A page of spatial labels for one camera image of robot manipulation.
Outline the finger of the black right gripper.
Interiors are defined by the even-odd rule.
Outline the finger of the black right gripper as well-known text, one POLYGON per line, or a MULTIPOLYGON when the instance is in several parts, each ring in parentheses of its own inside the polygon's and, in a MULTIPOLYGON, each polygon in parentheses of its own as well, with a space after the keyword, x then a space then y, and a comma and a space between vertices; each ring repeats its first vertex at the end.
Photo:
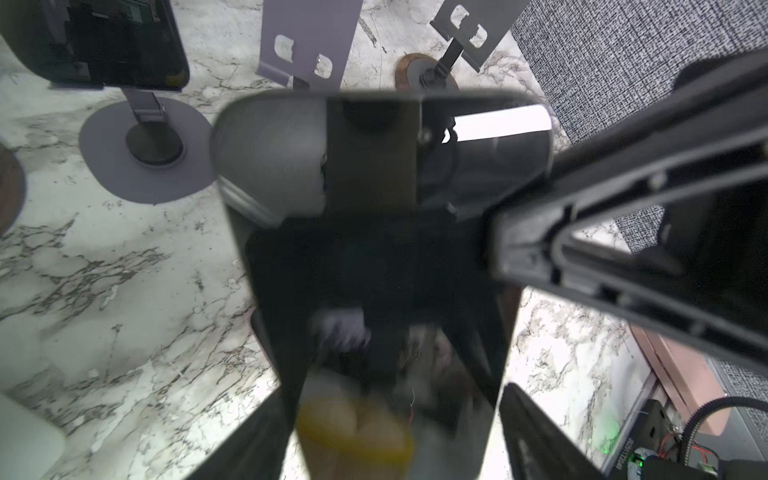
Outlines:
POLYGON ((767 54, 699 60, 491 214, 488 268, 767 370, 767 54))

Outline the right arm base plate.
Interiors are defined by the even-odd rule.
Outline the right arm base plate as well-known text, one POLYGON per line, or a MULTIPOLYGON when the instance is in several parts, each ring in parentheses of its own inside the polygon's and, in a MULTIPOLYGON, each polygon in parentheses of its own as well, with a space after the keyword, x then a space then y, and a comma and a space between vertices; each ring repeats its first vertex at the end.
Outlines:
POLYGON ((627 479, 627 465, 637 449, 658 453, 672 445, 671 436, 680 430, 677 413, 669 400, 641 399, 633 407, 620 430, 611 453, 605 460, 602 473, 607 479, 627 479))

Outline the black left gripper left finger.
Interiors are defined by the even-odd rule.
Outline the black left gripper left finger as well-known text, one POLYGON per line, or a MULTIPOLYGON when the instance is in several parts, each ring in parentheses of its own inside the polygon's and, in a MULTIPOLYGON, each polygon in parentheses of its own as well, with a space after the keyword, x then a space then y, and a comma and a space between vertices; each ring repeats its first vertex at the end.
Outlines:
POLYGON ((275 390, 187 479, 279 479, 293 419, 275 390))

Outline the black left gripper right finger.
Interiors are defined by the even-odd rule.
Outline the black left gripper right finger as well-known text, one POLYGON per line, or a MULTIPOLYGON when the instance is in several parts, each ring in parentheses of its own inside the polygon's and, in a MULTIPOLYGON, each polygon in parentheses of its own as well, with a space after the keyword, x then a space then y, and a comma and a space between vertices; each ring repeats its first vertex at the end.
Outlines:
POLYGON ((514 479, 603 478, 519 385, 509 383, 504 387, 499 414, 514 479))

